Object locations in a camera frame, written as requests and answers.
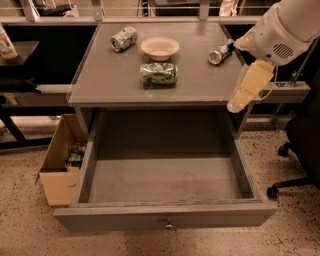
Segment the drawer handle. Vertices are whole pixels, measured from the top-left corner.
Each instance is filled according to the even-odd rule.
[[[173,230],[174,227],[173,227],[173,225],[172,225],[170,222],[168,222],[167,225],[164,226],[164,229],[166,229],[166,230]]]

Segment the chair wheel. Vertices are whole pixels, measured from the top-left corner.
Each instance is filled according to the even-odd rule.
[[[288,156],[288,153],[289,153],[289,149],[287,147],[285,147],[285,146],[281,146],[278,149],[278,155],[279,156],[286,157],[286,156]]]
[[[277,189],[275,186],[269,187],[267,189],[267,196],[270,199],[278,199],[279,198],[279,189]]]

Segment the cabinet top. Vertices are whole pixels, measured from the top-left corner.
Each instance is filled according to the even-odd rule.
[[[138,34],[137,42],[123,52],[111,47],[111,37],[126,26]],[[69,103],[76,106],[225,105],[236,86],[241,63],[235,53],[220,66],[209,63],[210,51],[226,36],[216,22],[101,24]],[[155,62],[144,55],[141,43],[150,37],[175,39],[180,50],[168,61],[178,66],[178,81],[168,89],[145,89],[140,66]]]

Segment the white bowl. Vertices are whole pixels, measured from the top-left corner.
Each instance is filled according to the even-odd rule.
[[[141,50],[155,61],[165,61],[179,50],[179,43],[168,37],[151,37],[142,42]]]

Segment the drawer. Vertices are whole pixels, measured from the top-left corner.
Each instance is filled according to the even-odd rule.
[[[72,232],[261,225],[277,205],[232,133],[224,111],[101,109],[73,201],[54,215]]]

